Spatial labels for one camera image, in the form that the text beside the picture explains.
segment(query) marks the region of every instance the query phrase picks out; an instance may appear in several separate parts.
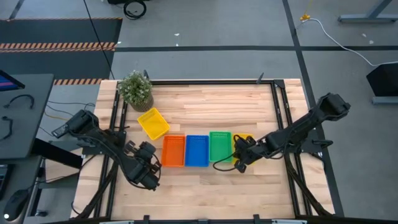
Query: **yellow tray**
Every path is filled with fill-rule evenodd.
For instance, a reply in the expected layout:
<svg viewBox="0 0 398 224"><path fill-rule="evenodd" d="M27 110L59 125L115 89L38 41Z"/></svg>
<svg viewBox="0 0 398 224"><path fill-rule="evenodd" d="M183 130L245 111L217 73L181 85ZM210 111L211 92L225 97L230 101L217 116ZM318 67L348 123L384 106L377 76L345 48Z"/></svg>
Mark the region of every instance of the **yellow tray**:
<svg viewBox="0 0 398 224"><path fill-rule="evenodd" d="M235 152L235 141L234 141L234 136L235 136L235 135L241 136L241 137L244 138L244 139L246 139L248 136L254 138L253 134L233 133L233 134L232 134L232 153ZM238 160L237 158L232 157L232 164L235 164L235 162L236 162L237 160Z"/></svg>
<svg viewBox="0 0 398 224"><path fill-rule="evenodd" d="M152 140L162 137L170 129L170 125L156 108L150 109L137 120Z"/></svg>

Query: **green tray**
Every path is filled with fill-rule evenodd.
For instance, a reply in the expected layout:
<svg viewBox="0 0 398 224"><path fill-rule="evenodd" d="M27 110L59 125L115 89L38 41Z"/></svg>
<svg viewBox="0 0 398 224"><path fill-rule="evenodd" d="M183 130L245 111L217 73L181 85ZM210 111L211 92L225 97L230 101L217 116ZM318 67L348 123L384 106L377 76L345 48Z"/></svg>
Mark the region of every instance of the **green tray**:
<svg viewBox="0 0 398 224"><path fill-rule="evenodd" d="M231 133L210 131L210 162L216 162L232 154ZM232 162L232 157L223 162Z"/></svg>

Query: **computer screen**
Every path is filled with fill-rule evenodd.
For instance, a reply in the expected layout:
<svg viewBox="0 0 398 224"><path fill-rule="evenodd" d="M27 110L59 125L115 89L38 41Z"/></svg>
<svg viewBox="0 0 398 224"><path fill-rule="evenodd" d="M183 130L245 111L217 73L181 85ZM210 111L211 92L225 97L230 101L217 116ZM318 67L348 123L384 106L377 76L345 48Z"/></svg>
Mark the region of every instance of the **computer screen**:
<svg viewBox="0 0 398 224"><path fill-rule="evenodd" d="M0 70L0 91L18 90L21 88L25 88L25 85Z"/></svg>

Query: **plastic tray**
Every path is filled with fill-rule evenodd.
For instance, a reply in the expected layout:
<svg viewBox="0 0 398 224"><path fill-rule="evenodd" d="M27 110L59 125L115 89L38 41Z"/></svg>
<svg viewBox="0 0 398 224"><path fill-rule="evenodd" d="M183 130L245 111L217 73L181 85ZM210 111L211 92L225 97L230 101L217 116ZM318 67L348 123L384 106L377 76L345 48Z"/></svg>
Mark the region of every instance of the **plastic tray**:
<svg viewBox="0 0 398 224"><path fill-rule="evenodd" d="M164 136L162 165L183 167L185 158L185 136Z"/></svg>
<svg viewBox="0 0 398 224"><path fill-rule="evenodd" d="M235 136L236 134L237 134L238 136L241 136L241 137L244 138L244 139L246 139L248 136L254 138L253 134L234 133L234 134L232 135L232 138L231 138L231 139L232 139L232 152L235 152L235 141L234 141L234 136ZM236 162L237 160L238 160L237 158L233 157L233 158L232 158L232 163L235 164L235 162Z"/></svg>
<svg viewBox="0 0 398 224"><path fill-rule="evenodd" d="M185 166L209 166L209 136L187 136L187 144L185 145Z"/></svg>
<svg viewBox="0 0 398 224"><path fill-rule="evenodd" d="M232 154L231 133L210 131L210 162L216 162ZM223 162L232 162L232 157Z"/></svg>
<svg viewBox="0 0 398 224"><path fill-rule="evenodd" d="M156 108L150 109L137 120L152 140L162 137L170 129L169 124Z"/></svg>

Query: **floor line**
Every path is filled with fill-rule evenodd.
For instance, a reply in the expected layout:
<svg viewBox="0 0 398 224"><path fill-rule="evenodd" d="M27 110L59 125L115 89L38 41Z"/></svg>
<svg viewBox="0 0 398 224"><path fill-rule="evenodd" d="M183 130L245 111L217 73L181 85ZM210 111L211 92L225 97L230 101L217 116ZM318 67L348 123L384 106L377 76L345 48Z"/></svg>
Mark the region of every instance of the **floor line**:
<svg viewBox="0 0 398 224"><path fill-rule="evenodd" d="M345 46L352 50L384 51L398 50L398 46ZM339 46L272 46L272 45L219 45L183 47L117 47L116 52L186 52L186 51L229 51L229 50L274 50L274 51L345 51Z"/></svg>
<svg viewBox="0 0 398 224"><path fill-rule="evenodd" d="M308 70L307 67L305 66L304 56L302 49L300 47L299 37L297 36L296 29L294 26L292 11L290 10L290 6L287 0L282 0L282 2L287 17L287 23L289 25L290 34L292 35L293 44L297 55L298 65L300 67L300 71L302 74L305 92L307 93L307 98L308 102L310 103L310 107L313 107L316 105L315 96L313 94L313 90L311 87L310 77L308 76ZM318 137L320 139L325 139L325 134L323 132L322 126L321 125L317 126L316 130ZM326 173L326 179L328 181L329 191L333 202L333 207L335 209L335 213L336 215L343 217L344 216L343 206L341 204L340 195L338 193L335 174L333 173L333 168L331 166L331 160L328 149L323 150L323 158L324 158L323 160L324 170Z"/></svg>

